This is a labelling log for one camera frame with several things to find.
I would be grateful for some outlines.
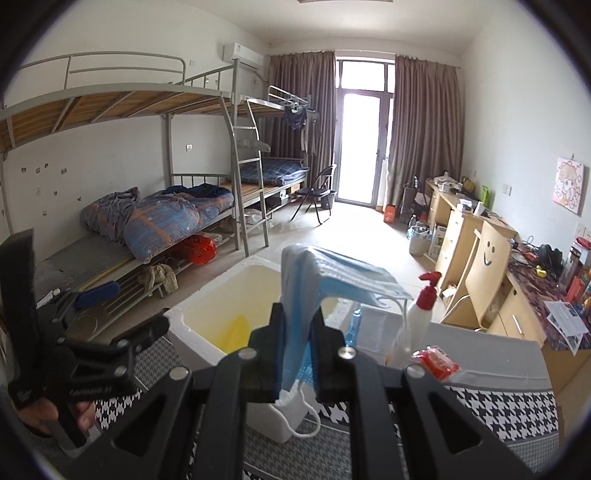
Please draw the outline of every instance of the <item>white bottle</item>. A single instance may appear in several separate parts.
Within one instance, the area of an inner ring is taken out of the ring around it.
[[[421,343],[431,322],[433,306],[437,300],[435,285],[440,278],[439,272],[427,272],[419,277],[421,280],[427,280],[430,284],[421,290],[417,299],[411,303],[408,309],[406,321],[394,339],[392,352],[386,362],[389,367],[405,367],[411,355],[422,347]]]

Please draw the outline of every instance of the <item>blue face mask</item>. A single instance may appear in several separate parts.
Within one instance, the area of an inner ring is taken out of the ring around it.
[[[412,297],[385,269],[324,248],[293,244],[281,257],[281,304],[287,320],[287,344],[281,388],[291,390],[300,371],[310,323],[327,297],[384,307],[382,299]]]

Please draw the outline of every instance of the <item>ceiling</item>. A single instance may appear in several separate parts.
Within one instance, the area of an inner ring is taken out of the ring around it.
[[[276,45],[326,37],[402,41],[462,53],[499,0],[178,0]]]

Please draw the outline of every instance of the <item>upper bunk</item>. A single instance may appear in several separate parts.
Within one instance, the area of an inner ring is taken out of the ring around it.
[[[72,69],[79,57],[140,56],[178,62],[176,68],[147,66],[91,66]],[[239,63],[210,70],[186,78],[186,62],[180,57],[130,51],[91,51],[60,55],[33,61],[20,70],[54,61],[67,60],[64,88],[24,100],[0,110],[0,153],[8,152],[28,142],[48,135],[98,122],[149,115],[219,115],[232,107]],[[101,83],[68,87],[71,75],[104,70],[145,70],[167,72],[181,76],[177,83]],[[232,70],[232,92],[209,88],[220,85],[222,72]],[[248,102],[255,116],[283,115],[285,108],[307,106],[308,102],[275,86],[267,89],[267,99],[238,95],[238,115],[246,115]]]

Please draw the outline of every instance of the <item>human hand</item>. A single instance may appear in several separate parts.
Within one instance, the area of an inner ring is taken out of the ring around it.
[[[45,420],[57,420],[59,418],[57,407],[46,398],[40,398],[21,410],[17,410],[14,405],[12,405],[12,408],[17,413],[21,422],[45,435],[51,435],[51,432],[43,422]],[[87,432],[95,422],[96,408],[94,402],[78,402],[76,404],[76,411],[78,412],[76,418],[78,428],[83,432]]]

